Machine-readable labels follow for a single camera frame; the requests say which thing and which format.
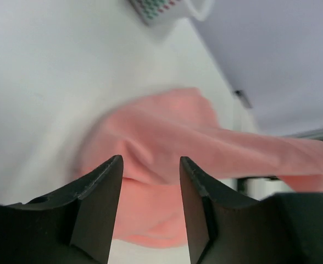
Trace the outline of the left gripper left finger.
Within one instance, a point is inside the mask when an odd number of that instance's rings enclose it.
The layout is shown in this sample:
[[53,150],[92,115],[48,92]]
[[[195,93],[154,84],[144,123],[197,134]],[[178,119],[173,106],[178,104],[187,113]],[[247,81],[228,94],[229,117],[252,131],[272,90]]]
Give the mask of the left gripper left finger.
[[30,202],[0,205],[0,263],[107,263],[123,159]]

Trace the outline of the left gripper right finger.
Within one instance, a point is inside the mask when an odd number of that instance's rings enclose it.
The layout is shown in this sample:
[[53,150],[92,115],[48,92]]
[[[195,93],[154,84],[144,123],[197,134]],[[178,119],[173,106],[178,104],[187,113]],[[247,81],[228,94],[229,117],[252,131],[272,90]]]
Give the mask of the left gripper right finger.
[[323,263],[323,192],[263,200],[238,193],[180,159],[192,263]]

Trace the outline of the pink t shirt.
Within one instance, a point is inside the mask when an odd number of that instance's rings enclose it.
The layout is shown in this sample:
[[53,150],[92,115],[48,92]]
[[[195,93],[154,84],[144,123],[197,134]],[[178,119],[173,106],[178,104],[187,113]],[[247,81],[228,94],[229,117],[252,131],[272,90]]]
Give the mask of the pink t shirt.
[[104,117],[81,148],[79,175],[114,155],[124,172],[113,237],[150,248],[186,244],[182,156],[216,178],[271,174],[295,191],[323,191],[322,141],[223,129],[195,88],[143,97]]

